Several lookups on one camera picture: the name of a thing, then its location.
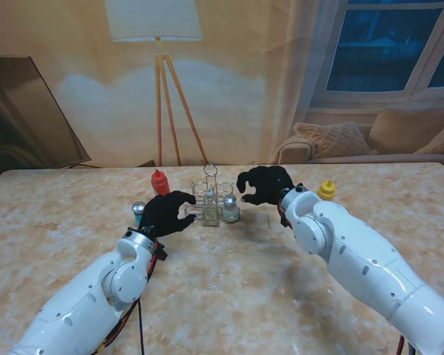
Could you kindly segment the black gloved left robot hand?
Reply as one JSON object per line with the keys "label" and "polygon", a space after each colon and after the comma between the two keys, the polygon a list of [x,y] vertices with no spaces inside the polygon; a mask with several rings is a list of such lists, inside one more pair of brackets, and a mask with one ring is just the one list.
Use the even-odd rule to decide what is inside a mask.
{"label": "black gloved left robot hand", "polygon": [[185,203],[195,205],[196,199],[181,191],[155,196],[145,205],[138,230],[152,229],[152,236],[156,238],[183,231],[196,218],[194,214],[188,214],[182,219],[178,217],[179,208]]}

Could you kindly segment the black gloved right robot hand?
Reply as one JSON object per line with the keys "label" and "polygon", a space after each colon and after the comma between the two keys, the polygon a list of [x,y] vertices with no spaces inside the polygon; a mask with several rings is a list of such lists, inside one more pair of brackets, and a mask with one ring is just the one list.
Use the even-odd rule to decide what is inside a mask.
{"label": "black gloved right robot hand", "polygon": [[282,166],[257,166],[238,175],[236,186],[240,193],[246,185],[255,188],[254,194],[244,194],[241,200],[255,206],[267,203],[277,205],[283,196],[295,187]]}

